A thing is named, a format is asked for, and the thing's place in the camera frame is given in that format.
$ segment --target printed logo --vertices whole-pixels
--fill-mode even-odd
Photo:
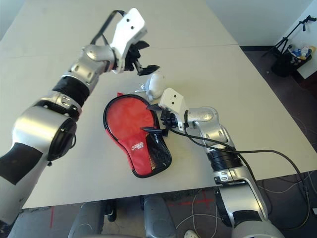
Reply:
[[[143,148],[143,142],[140,142],[140,143],[138,143],[138,144],[135,144],[135,145],[133,145],[132,147],[131,147],[131,150],[135,150],[135,149],[141,149],[141,148]]]

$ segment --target black cable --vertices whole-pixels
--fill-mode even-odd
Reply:
[[[105,44],[105,46],[106,46],[106,45],[109,45],[109,43],[108,43],[108,41],[107,41],[107,39],[106,39],[105,35],[104,35],[104,34],[102,34],[102,35],[101,35],[101,37],[102,37],[102,38],[103,38],[103,40],[104,40],[104,44]]]
[[[195,144],[197,144],[197,145],[199,145],[199,146],[203,146],[203,147],[205,147],[205,148],[209,148],[209,146],[206,146],[206,145],[204,145],[204,144],[201,144],[201,143],[195,141],[194,139],[192,139],[192,138],[190,137],[190,135],[187,133],[186,128],[185,128],[185,134],[186,134],[186,135],[188,136],[188,138],[189,138],[192,142],[194,142]],[[229,145],[227,145],[227,144],[225,144],[225,145],[226,145],[226,147],[230,148],[231,150],[236,151],[236,149],[235,149],[234,147],[231,147],[231,146],[229,146]],[[249,169],[250,174],[251,174],[253,180],[255,181],[256,179],[255,179],[255,177],[254,177],[253,171],[252,171],[252,169],[251,169],[249,163],[246,161],[246,159],[245,159],[240,153],[237,153],[237,154],[238,154],[238,156],[240,157],[240,159],[244,162],[244,164],[246,165],[246,167]]]
[[[120,13],[121,16],[124,16],[126,13],[125,11],[121,11],[121,10],[114,10],[109,17],[107,18],[107,20],[104,22],[103,26],[101,27],[101,29],[97,32],[97,34],[95,35],[95,37],[91,40],[90,44],[91,45],[95,45],[96,41],[99,39],[99,37],[102,36],[102,34],[105,32],[106,28],[108,27],[108,25],[110,24],[110,22],[112,21],[112,19],[114,18],[114,16]]]
[[[279,152],[279,151],[276,151],[276,150],[246,150],[246,151],[236,151],[233,147],[231,146],[228,146],[227,144],[221,142],[221,141],[217,141],[217,140],[212,140],[212,139],[208,139],[208,138],[203,138],[203,137],[200,137],[200,136],[194,136],[194,135],[189,135],[187,134],[186,132],[186,128],[185,128],[185,133],[186,134],[183,134],[181,132],[178,132],[176,130],[173,130],[171,128],[169,128],[169,130],[171,130],[172,132],[178,134],[178,135],[182,135],[182,136],[185,136],[185,137],[188,137],[191,141],[193,141],[195,144],[199,145],[199,146],[202,146],[202,147],[205,147],[205,148],[209,148],[209,149],[213,149],[213,150],[218,150],[218,151],[222,151],[222,152],[227,152],[227,153],[232,153],[232,154],[251,154],[251,153],[263,153],[263,152],[270,152],[270,153],[275,153],[275,154],[278,154],[280,156],[282,156],[283,158],[285,158],[292,166],[293,168],[295,169],[296,173],[298,174],[299,178],[301,179],[302,181],[302,184],[303,184],[303,190],[305,192],[305,195],[306,195],[306,200],[307,200],[307,212],[306,212],[306,216],[304,218],[304,220],[297,226],[295,227],[292,227],[292,228],[279,228],[280,230],[295,230],[295,229],[298,229],[298,228],[301,228],[303,225],[306,224],[308,218],[309,218],[309,215],[310,215],[310,201],[309,201],[309,196],[308,196],[308,187],[304,181],[304,178],[302,177],[301,175],[301,172],[299,171],[299,169],[297,168],[297,166],[294,164],[294,162],[288,158],[286,155],[284,155],[283,153]],[[212,146],[206,146],[204,144],[201,144],[201,143],[198,143],[197,141],[193,140],[194,139],[199,139],[199,140],[205,140],[205,141],[210,141],[210,142],[213,142],[213,143],[217,143],[217,144],[220,144],[220,145],[223,145],[225,147],[228,147],[230,149],[232,149],[233,151],[229,151],[229,150],[222,150],[222,149],[218,149],[216,147],[212,147]]]

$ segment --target wall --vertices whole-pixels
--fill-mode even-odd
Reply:
[[[274,45],[313,0],[207,0],[240,46]]]
[[[294,24],[285,32],[287,35],[299,21],[305,19],[308,15],[317,17],[317,0],[314,0],[307,8],[303,11],[302,15],[294,21]],[[315,46],[317,47],[317,21],[309,22],[305,24],[306,31],[303,32],[303,27],[299,26],[296,31],[290,36],[290,44],[294,44],[296,47],[301,48],[302,46]],[[311,74],[317,71],[317,53],[312,54],[312,60],[308,61],[302,67],[298,69],[298,72],[304,77],[308,78]]]
[[[0,40],[12,24],[25,0],[0,0]]]

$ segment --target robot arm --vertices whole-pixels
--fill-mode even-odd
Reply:
[[[189,109],[184,97],[171,88],[164,91],[158,105],[163,109],[161,119],[167,128],[178,127],[185,132],[186,128],[194,128],[200,137],[224,143],[202,140],[204,145],[225,151],[234,149],[227,130],[219,123],[216,109]],[[219,185],[215,191],[219,214],[222,221],[233,228],[232,237],[270,234],[270,237],[282,238],[282,233],[268,220],[267,208],[255,180],[238,155],[211,148],[205,148],[205,152],[211,162],[214,181]]]
[[[0,221],[11,224],[15,220],[46,165],[52,165],[53,160],[72,148],[81,108],[102,73],[132,71],[132,64],[139,75],[159,68],[156,65],[142,68],[138,62],[138,50],[149,46],[140,41],[146,32],[144,19],[137,9],[131,9],[117,24],[110,45],[95,45],[97,34],[51,93],[17,119],[12,147],[0,158]]]

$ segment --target white plush toy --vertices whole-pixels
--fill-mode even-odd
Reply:
[[[166,89],[166,81],[163,75],[153,73],[145,84],[142,84],[141,90],[135,91],[135,93],[145,92],[150,101],[162,96]]]

